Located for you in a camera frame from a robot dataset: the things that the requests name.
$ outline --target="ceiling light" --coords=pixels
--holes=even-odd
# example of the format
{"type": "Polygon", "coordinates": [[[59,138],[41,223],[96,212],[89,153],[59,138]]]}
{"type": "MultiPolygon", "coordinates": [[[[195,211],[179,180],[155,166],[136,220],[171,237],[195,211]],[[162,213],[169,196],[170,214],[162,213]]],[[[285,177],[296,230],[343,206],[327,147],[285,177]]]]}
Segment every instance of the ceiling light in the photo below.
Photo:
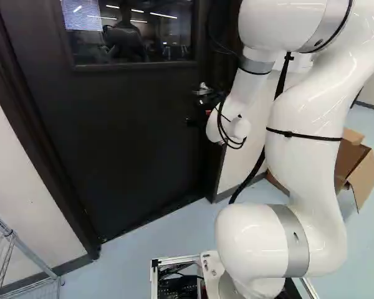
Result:
{"type": "Polygon", "coordinates": [[[79,5],[78,7],[76,7],[76,8],[74,9],[74,12],[77,12],[77,11],[80,10],[81,8],[82,8],[82,6],[79,5]]]}
{"type": "Polygon", "coordinates": [[[97,19],[117,20],[116,17],[100,17],[100,16],[88,16],[88,17],[95,17],[97,19]]]}
{"type": "Polygon", "coordinates": [[[166,15],[166,14],[157,14],[156,12],[150,12],[150,14],[153,14],[154,16],[170,17],[171,19],[177,19],[177,17],[168,16],[168,15],[166,15]]]}

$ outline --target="white robotic arm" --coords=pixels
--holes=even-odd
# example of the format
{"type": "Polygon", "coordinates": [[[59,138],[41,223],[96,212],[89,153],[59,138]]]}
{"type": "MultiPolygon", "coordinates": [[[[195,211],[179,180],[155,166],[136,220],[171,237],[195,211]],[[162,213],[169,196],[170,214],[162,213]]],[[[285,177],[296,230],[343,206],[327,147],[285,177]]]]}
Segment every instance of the white robotic arm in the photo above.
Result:
{"type": "MultiPolygon", "coordinates": [[[[321,51],[307,78],[277,99],[268,123],[267,163],[290,190],[290,205],[234,204],[216,219],[219,256],[237,292],[274,298],[284,277],[325,275],[347,257],[333,183],[336,140],[355,95],[374,73],[374,0],[243,0],[239,33],[251,61],[242,64],[224,104],[232,120],[252,103],[279,51],[321,51]]],[[[213,142],[221,139],[216,115],[207,126],[213,142]]],[[[249,125],[236,126],[240,121],[246,122],[224,127],[242,139],[249,125]]]]}

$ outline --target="floor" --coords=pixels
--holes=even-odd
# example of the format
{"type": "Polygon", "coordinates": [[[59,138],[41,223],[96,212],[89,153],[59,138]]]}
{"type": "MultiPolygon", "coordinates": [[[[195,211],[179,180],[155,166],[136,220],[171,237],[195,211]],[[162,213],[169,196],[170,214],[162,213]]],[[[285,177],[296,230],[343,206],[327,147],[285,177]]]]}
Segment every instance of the floor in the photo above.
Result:
{"type": "MultiPolygon", "coordinates": [[[[366,134],[365,144],[374,149],[374,111],[355,107],[347,127],[366,134]]],[[[337,273],[313,279],[320,298],[374,298],[374,191],[360,215],[353,212],[352,193],[347,202],[349,258],[337,273]]],[[[284,203],[288,198],[267,181],[245,190],[239,202],[284,203]]],[[[211,205],[206,199],[190,204],[170,215],[106,243],[101,258],[65,276],[61,299],[150,298],[150,260],[198,254],[215,249],[214,220],[227,204],[211,205]]]]}

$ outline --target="glass window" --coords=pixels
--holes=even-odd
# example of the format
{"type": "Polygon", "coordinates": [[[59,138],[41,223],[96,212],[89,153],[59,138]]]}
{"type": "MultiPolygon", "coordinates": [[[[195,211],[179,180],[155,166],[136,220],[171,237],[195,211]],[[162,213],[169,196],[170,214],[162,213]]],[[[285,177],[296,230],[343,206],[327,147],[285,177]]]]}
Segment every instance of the glass window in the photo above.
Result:
{"type": "Polygon", "coordinates": [[[193,59],[193,0],[61,0],[75,64],[193,59]]]}

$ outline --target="brown cardboard box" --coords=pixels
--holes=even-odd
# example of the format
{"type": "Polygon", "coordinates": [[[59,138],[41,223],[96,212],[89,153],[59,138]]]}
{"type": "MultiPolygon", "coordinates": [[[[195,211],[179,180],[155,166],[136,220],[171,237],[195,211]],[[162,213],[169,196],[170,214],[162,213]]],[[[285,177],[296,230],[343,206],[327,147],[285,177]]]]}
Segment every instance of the brown cardboard box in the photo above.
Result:
{"type": "MultiPolygon", "coordinates": [[[[362,145],[364,135],[345,129],[335,163],[335,192],[352,187],[357,211],[370,196],[374,188],[374,151],[362,145]]],[[[267,180],[289,196],[289,191],[267,171],[267,180]]]]}

